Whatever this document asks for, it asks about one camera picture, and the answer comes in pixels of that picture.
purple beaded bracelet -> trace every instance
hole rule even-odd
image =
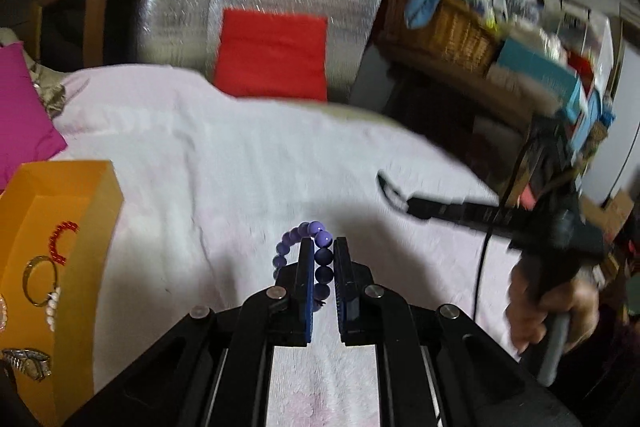
[[[291,247],[302,241],[303,237],[313,237],[316,247],[314,259],[318,263],[316,269],[316,284],[314,284],[314,311],[317,312],[323,305],[324,301],[331,294],[331,288],[328,284],[334,278],[334,271],[329,266],[334,261],[334,253],[329,250],[334,236],[324,229],[324,225],[320,221],[312,221],[311,223],[300,223],[299,226],[285,232],[282,241],[276,245],[276,257],[273,258],[274,280],[278,277],[280,268],[287,266],[287,258]]]

silver bolt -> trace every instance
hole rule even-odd
[[[193,308],[191,308],[191,311],[189,312],[189,314],[191,315],[192,319],[203,319],[204,317],[207,317],[210,314],[211,310],[209,309],[208,306],[203,306],[201,304],[198,304],[197,306],[194,306]]]
[[[440,315],[447,319],[456,319],[460,317],[460,308],[454,304],[443,304],[438,310]]]
[[[270,299],[280,300],[283,299],[286,294],[287,291],[282,286],[271,286],[267,288],[267,296]]]
[[[364,295],[371,297],[372,299],[378,299],[385,294],[385,289],[377,284],[370,284],[364,288]]]

white bed sheet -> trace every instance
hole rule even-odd
[[[192,306],[229,309],[270,286],[274,247],[300,221],[345,235],[354,260],[410,303],[470,313],[482,234],[399,216],[376,186],[383,169],[405,194],[496,200],[425,139],[236,100],[167,66],[84,70],[66,85],[71,100],[55,124],[68,149],[56,159],[110,159],[125,198],[98,298],[96,391]],[[506,246],[490,243],[479,323],[509,349],[503,311],[516,256]],[[374,351],[340,343],[333,284],[310,347],[276,348],[268,425],[378,425]]]

magenta pillow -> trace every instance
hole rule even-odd
[[[66,149],[31,84],[22,43],[0,48],[0,192],[23,163]]]

purple bead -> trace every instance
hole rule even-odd
[[[290,248],[284,243],[278,243],[276,245],[276,252],[278,253],[278,255],[286,255],[287,253],[289,253],[289,250]]]
[[[298,225],[298,233],[300,237],[309,237],[309,222],[303,221]]]
[[[320,232],[316,233],[316,247],[318,248],[326,248],[334,240],[334,236],[331,235],[326,230],[320,230]]]
[[[295,227],[295,229],[291,229],[291,231],[289,232],[289,238],[294,243],[299,243],[300,241],[302,241],[302,237],[300,237],[300,234],[298,233],[298,227]]]
[[[294,242],[289,237],[289,232],[285,232],[282,234],[282,243],[287,247],[293,247]]]
[[[328,266],[319,266],[316,270],[316,280],[321,284],[329,284],[334,278],[334,271]]]
[[[329,286],[327,286],[326,284],[321,284],[319,282],[314,284],[314,299],[325,301],[330,294],[331,288],[329,288]]]
[[[320,266],[327,266],[334,261],[334,253],[328,248],[321,248],[316,250],[314,258]]]
[[[316,237],[316,233],[324,230],[324,225],[320,221],[311,221],[308,226],[308,232],[311,237]]]
[[[287,258],[281,255],[277,255],[273,258],[273,267],[274,268],[282,268],[287,266]]]

